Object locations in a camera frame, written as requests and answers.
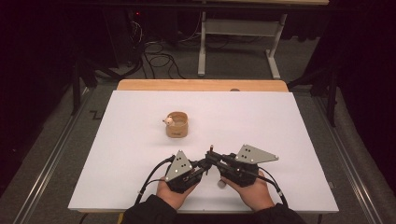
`black sleeve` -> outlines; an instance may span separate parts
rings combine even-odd
[[[176,217],[176,210],[161,198],[150,195],[144,203],[127,209],[121,224],[167,224]]]
[[[304,220],[293,210],[281,203],[263,209],[254,214],[260,224],[305,224]]]

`metal bracket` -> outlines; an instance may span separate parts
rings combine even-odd
[[[168,172],[165,176],[165,181],[168,182],[170,180],[175,179],[178,176],[184,175],[192,169],[192,165],[190,161],[187,159],[186,155],[182,150],[180,150],[175,159],[172,161],[171,166],[169,167]]]
[[[256,147],[243,145],[236,155],[235,160],[247,164],[257,164],[260,162],[277,161],[279,157]]]

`wire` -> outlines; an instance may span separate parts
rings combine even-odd
[[[131,21],[131,26],[134,27],[134,33],[133,36],[129,36],[131,38],[132,44],[134,45],[134,49],[137,48],[137,46],[140,44],[140,42],[142,41],[142,37],[143,37],[143,29],[140,26],[139,23],[135,22],[135,21]],[[135,43],[134,42],[134,37],[136,36],[136,32],[139,31],[139,40]]]
[[[319,216],[318,216],[318,224],[321,223],[322,218],[323,218],[323,215],[322,215],[322,214],[319,214]]]
[[[149,47],[151,47],[151,46],[159,46],[160,48],[158,50],[155,50],[155,51],[152,51],[152,52],[147,51],[147,49]],[[177,70],[177,75],[180,78],[186,79],[185,77],[183,77],[180,74],[180,70],[179,70],[179,68],[178,68],[178,66],[176,64],[175,58],[172,55],[170,55],[170,54],[163,53],[163,45],[160,42],[150,42],[150,43],[148,43],[145,46],[144,56],[145,56],[146,62],[149,65],[149,68],[151,70],[151,74],[152,74],[154,79],[156,78],[156,74],[154,72],[154,68],[165,67],[166,65],[169,65],[169,64],[170,65],[169,65],[169,68],[168,68],[168,71],[167,71],[169,78],[173,79],[173,77],[171,76],[171,69],[174,66],[176,68],[176,70]],[[161,63],[161,64],[155,64],[154,61],[156,61],[158,59],[165,59],[166,61],[164,63]]]
[[[145,74],[145,79],[148,79],[148,74],[146,73],[146,69],[145,69],[145,66],[143,66],[143,63],[142,63],[142,71],[143,71],[143,74]]]
[[[162,165],[166,164],[167,162],[173,161],[174,158],[175,158],[175,155],[173,155],[173,156],[169,157],[168,159],[166,159],[166,160],[164,160],[164,161],[158,163],[158,165],[154,167],[154,169],[153,169],[153,170],[151,171],[151,173],[148,175],[148,178],[146,179],[145,184],[143,185],[142,189],[138,191],[139,194],[137,195],[137,198],[136,198],[136,201],[134,202],[134,205],[137,205],[137,204],[140,203],[140,200],[142,199],[142,196],[143,196],[143,194],[144,194],[144,192],[145,192],[145,190],[146,190],[146,186],[147,186],[149,183],[152,182],[152,181],[149,181],[149,180],[150,180],[151,177],[154,175],[154,173],[158,170],[158,168],[160,168]]]
[[[285,205],[286,207],[289,207],[288,201],[286,201],[285,194],[283,194],[283,192],[282,192],[282,190],[280,189],[279,185],[276,183],[275,179],[274,179],[272,176],[271,176],[271,178],[272,178],[273,180],[270,180],[270,179],[268,179],[268,178],[266,178],[266,177],[264,177],[264,176],[251,173],[250,171],[245,171],[245,173],[247,173],[247,174],[249,174],[249,175],[254,175],[254,176],[256,176],[257,178],[259,178],[259,179],[261,179],[261,180],[264,180],[264,181],[266,181],[267,183],[270,183],[272,186],[274,186],[274,188],[276,189],[276,192],[277,192],[277,194],[279,195],[280,200],[282,201],[283,205]]]
[[[192,38],[183,42],[179,43],[180,45],[186,46],[186,47],[197,47],[201,45],[201,40],[200,39],[196,39],[196,38]]]
[[[192,33],[192,35],[191,35],[190,37],[188,37],[187,39],[179,40],[179,41],[178,41],[179,43],[185,42],[185,41],[189,41],[189,40],[194,39],[194,38],[196,38],[196,37],[198,37],[198,36],[201,36],[201,35],[197,35],[197,34],[196,34],[196,33],[198,32],[198,28],[199,28],[199,24],[200,24],[200,22],[201,22],[201,19],[202,19],[202,13],[199,14],[198,22],[197,22],[197,25],[195,26],[195,30],[194,30],[194,32]]]
[[[213,40],[215,43],[216,43],[216,42],[219,43],[219,41],[216,40],[215,37],[214,37],[213,35],[208,35],[208,37],[209,37],[209,39]],[[227,36],[225,36],[225,37],[223,37],[222,39],[225,39],[225,43],[223,43],[223,44],[222,44],[221,46],[219,46],[219,47],[211,47],[211,46],[209,46],[208,42],[206,42],[206,46],[207,46],[208,48],[210,48],[210,49],[222,49],[222,48],[224,48],[225,46],[227,46],[227,45],[230,43],[230,38],[228,38]]]
[[[78,224],[82,224],[84,222],[85,217],[88,215],[88,213],[85,213],[84,216],[79,220]]]
[[[162,180],[162,179],[150,180],[150,181],[147,183],[147,186],[148,186],[149,184],[151,184],[152,182],[156,182],[156,181],[164,181],[164,180]]]

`black cable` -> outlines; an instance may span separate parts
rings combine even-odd
[[[148,79],[148,74],[146,73],[146,69],[143,64],[142,64],[142,71],[143,71],[143,74],[145,74],[145,79]]]
[[[136,201],[134,202],[134,205],[137,205],[137,204],[140,203],[140,200],[142,199],[143,193],[144,193],[145,190],[146,190],[146,186],[147,186],[149,183],[152,182],[152,181],[149,182],[149,180],[150,180],[151,177],[154,175],[154,173],[158,170],[158,168],[160,168],[162,165],[164,165],[164,164],[167,163],[167,162],[172,162],[174,159],[175,159],[175,155],[173,155],[173,156],[169,157],[168,159],[166,159],[166,160],[164,160],[164,161],[158,163],[158,165],[154,167],[154,169],[153,169],[153,170],[151,171],[151,173],[148,175],[148,178],[146,179],[146,181],[145,181],[145,183],[144,183],[142,189],[139,190],[139,194],[137,195],[137,198],[136,198]]]
[[[256,176],[257,178],[259,178],[259,179],[261,179],[261,180],[264,180],[265,182],[270,183],[272,186],[274,186],[274,188],[276,189],[276,192],[277,192],[277,194],[279,195],[280,200],[282,201],[283,205],[285,205],[286,207],[289,207],[288,201],[286,201],[285,194],[283,194],[283,192],[282,192],[282,190],[280,189],[279,185],[276,183],[276,181],[274,180],[274,178],[273,178],[271,175],[270,175],[270,176],[271,176],[271,178],[273,178],[274,181],[272,181],[272,180],[270,180],[270,179],[268,179],[268,178],[265,178],[264,176],[251,173],[250,171],[244,171],[244,172],[245,172],[246,174],[249,174],[249,175],[254,175],[254,176]]]
[[[153,46],[153,45],[160,46],[160,49],[156,50],[156,51],[153,51],[153,52],[147,52],[147,48],[150,47],[150,46]],[[153,75],[153,78],[154,79],[156,78],[156,75],[155,75],[155,72],[154,72],[153,68],[155,68],[155,67],[164,67],[164,66],[170,64],[169,68],[168,68],[168,76],[169,76],[169,78],[174,79],[171,76],[170,71],[171,71],[172,67],[175,66],[175,68],[177,70],[177,75],[179,77],[183,78],[183,79],[186,79],[185,77],[183,77],[180,74],[180,70],[178,69],[178,66],[176,64],[175,58],[172,55],[170,55],[170,54],[162,53],[162,51],[163,51],[163,45],[161,43],[157,43],[157,42],[150,43],[150,44],[146,45],[146,47],[145,47],[144,56],[146,58],[146,61],[148,62],[148,65],[149,65],[150,69],[151,69],[151,73]],[[167,61],[165,63],[160,64],[160,65],[153,64],[152,61],[154,61],[156,59],[159,59],[159,58],[165,58],[165,59],[167,59]]]
[[[207,37],[208,37],[208,39],[213,40],[215,43],[216,43],[216,42],[219,43],[219,41],[217,41],[213,35],[208,35]],[[211,47],[211,46],[209,46],[209,43],[210,43],[210,42],[207,42],[207,41],[206,41],[206,47],[209,48],[209,49],[222,49],[222,48],[224,48],[225,46],[227,46],[227,45],[230,43],[230,39],[229,39],[229,38],[223,37],[223,39],[225,39],[225,43],[222,44],[222,45],[219,46],[219,47]]]
[[[267,173],[273,180],[274,180],[274,182],[276,183],[276,180],[274,179],[274,177],[268,172],[268,171],[266,171],[266,170],[264,170],[262,167],[259,167],[261,170],[263,170],[265,173]]]
[[[82,216],[82,218],[79,220],[78,224],[82,224],[84,222],[85,217],[88,215],[88,213],[84,214],[84,216]]]
[[[147,187],[149,184],[151,184],[152,182],[156,182],[156,181],[164,181],[164,180],[162,180],[162,179],[150,180],[150,181],[147,183],[146,187]]]
[[[131,69],[130,71],[128,71],[128,72],[122,74],[121,76],[122,76],[122,77],[127,77],[127,76],[129,76],[129,75],[131,75],[131,74],[137,72],[142,66],[143,66],[143,60],[142,60],[142,58],[139,58],[139,60],[137,60],[136,65],[134,66],[134,68]]]
[[[322,215],[322,214],[319,214],[319,216],[318,216],[318,224],[321,224],[322,218],[323,218],[323,215]]]
[[[195,37],[195,38],[192,38],[192,39],[189,39],[189,40],[185,40],[183,42],[179,42],[179,44],[183,45],[183,46],[186,46],[186,47],[197,47],[197,46],[201,46],[201,39],[197,39]]]

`small wooden cup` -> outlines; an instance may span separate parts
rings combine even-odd
[[[182,138],[187,136],[189,129],[189,118],[186,113],[175,111],[168,115],[172,117],[174,124],[166,125],[166,135],[171,138]]]

